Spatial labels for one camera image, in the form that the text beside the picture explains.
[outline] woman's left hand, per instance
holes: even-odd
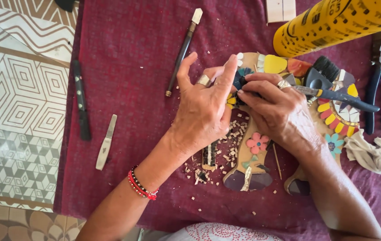
[[[229,131],[231,109],[226,106],[226,99],[232,89],[237,56],[231,55],[225,66],[205,69],[203,74],[213,86],[191,84],[189,68],[197,60],[196,52],[184,58],[177,73],[180,87],[180,106],[176,118],[168,130],[174,148],[185,155],[193,155]]]

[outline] woman's right hand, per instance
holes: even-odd
[[[251,107],[250,114],[264,135],[297,159],[326,143],[314,126],[304,94],[293,87],[280,90],[277,84],[282,77],[278,74],[254,73],[245,79],[248,83],[238,96]]]

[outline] white rag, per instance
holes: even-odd
[[[350,161],[357,162],[369,171],[381,174],[381,138],[375,138],[377,146],[369,144],[363,138],[363,129],[359,129],[351,137],[346,137],[344,147]]]

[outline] hand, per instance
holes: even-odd
[[[245,79],[248,83],[238,91],[238,97],[251,107],[250,114],[263,134],[298,159],[324,143],[304,94],[293,87],[280,90],[277,84],[283,78],[277,74],[254,73]]]
[[[168,131],[175,148],[189,156],[228,133],[231,109],[226,106],[226,99],[237,70],[237,56],[231,55],[224,67],[204,70],[212,82],[217,78],[213,86],[193,85],[188,72],[197,58],[195,52],[191,53],[177,72],[180,105]]]

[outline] beaded bracelet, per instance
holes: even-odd
[[[137,178],[135,177],[134,175],[134,169],[137,167],[138,165],[135,165],[134,167],[132,167],[132,169],[128,172],[128,180],[131,184],[131,186],[133,187],[133,189],[135,190],[136,193],[138,193],[140,196],[144,197],[144,198],[148,198],[150,200],[156,200],[156,193],[158,192],[159,188],[155,190],[155,192],[151,193],[149,192],[148,190],[146,190],[140,183],[139,181],[137,180]]]

